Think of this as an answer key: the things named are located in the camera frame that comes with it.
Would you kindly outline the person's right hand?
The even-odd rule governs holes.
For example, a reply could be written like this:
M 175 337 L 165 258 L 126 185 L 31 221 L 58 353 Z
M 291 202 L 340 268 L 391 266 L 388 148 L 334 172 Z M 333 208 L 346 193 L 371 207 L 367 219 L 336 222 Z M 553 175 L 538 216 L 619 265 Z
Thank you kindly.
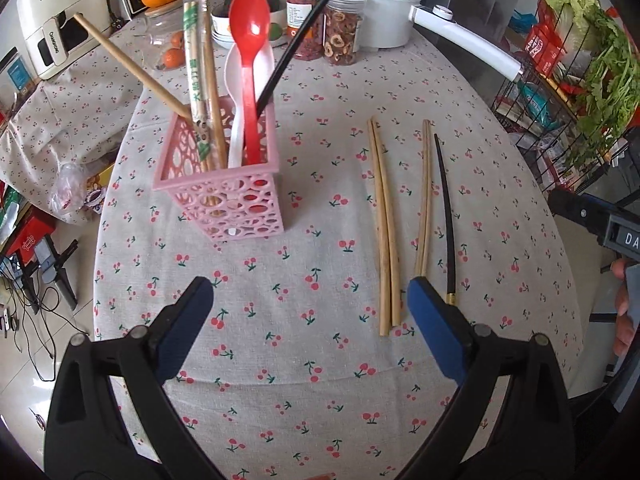
M 629 297 L 627 292 L 626 282 L 626 269 L 629 266 L 629 261 L 625 258 L 619 258 L 611 264 L 611 271 L 613 275 L 620 280 L 620 288 L 616 292 L 615 297 L 615 309 L 616 309 L 616 322 L 615 322 L 615 339 L 613 344 L 613 351 L 616 356 L 623 358 L 634 340 L 634 322 L 628 315 L 629 309 Z

